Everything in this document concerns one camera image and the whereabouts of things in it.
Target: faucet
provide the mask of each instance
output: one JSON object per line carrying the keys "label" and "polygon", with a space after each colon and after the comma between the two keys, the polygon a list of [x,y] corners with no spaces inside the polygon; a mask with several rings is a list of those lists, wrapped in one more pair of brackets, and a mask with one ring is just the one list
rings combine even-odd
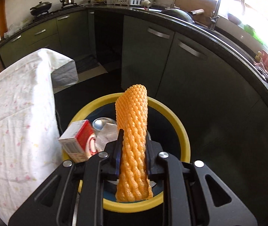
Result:
{"label": "faucet", "polygon": [[[245,0],[240,0],[240,3],[242,4],[243,7],[243,15],[245,14]],[[216,27],[216,22],[218,21],[218,13],[219,13],[219,8],[220,8],[220,4],[221,4],[221,0],[218,0],[218,2],[216,3],[216,8],[214,9],[214,12],[212,12],[212,18],[210,17],[211,20],[211,24],[210,24],[210,29],[214,30],[214,28]]]}

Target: silver screw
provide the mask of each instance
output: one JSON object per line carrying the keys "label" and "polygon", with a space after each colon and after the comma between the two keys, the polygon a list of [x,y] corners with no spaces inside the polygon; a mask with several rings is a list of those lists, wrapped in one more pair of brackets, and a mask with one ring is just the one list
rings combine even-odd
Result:
{"label": "silver screw", "polygon": [[106,158],[106,157],[108,156],[108,153],[105,152],[105,151],[102,151],[102,152],[99,152],[99,153],[98,153],[98,156],[99,156],[100,158]]}
{"label": "silver screw", "polygon": [[71,160],[66,160],[63,162],[63,166],[64,167],[70,167],[72,165],[72,161]]}
{"label": "silver screw", "polygon": [[194,162],[194,165],[195,165],[196,167],[203,167],[203,166],[204,166],[204,162],[202,162],[202,161],[195,161],[195,162]]}
{"label": "silver screw", "polygon": [[159,156],[161,158],[167,158],[169,156],[169,154],[167,152],[162,151],[162,152],[159,153]]}

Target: green object on windowsill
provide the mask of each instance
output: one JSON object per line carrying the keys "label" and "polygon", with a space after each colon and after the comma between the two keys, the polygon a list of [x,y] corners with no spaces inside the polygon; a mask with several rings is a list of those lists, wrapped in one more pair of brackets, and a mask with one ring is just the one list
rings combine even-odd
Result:
{"label": "green object on windowsill", "polygon": [[253,36],[260,44],[264,45],[264,42],[256,34],[256,31],[250,25],[244,25],[244,30]]}

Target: white floral tablecloth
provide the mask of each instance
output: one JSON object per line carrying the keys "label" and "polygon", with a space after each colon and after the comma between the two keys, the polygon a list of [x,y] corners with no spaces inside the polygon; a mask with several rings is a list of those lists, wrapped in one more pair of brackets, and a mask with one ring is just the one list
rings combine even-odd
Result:
{"label": "white floral tablecloth", "polygon": [[0,217],[6,224],[62,162],[52,84],[77,80],[75,62],[49,49],[0,73]]}

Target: orange foam fruit net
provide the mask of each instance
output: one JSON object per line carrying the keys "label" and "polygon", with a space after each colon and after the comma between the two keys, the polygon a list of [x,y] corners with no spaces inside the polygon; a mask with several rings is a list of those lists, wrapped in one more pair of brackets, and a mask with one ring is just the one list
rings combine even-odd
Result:
{"label": "orange foam fruit net", "polygon": [[117,202],[153,197],[146,174],[147,90],[143,85],[128,88],[115,102],[117,129],[123,129],[122,157]]}

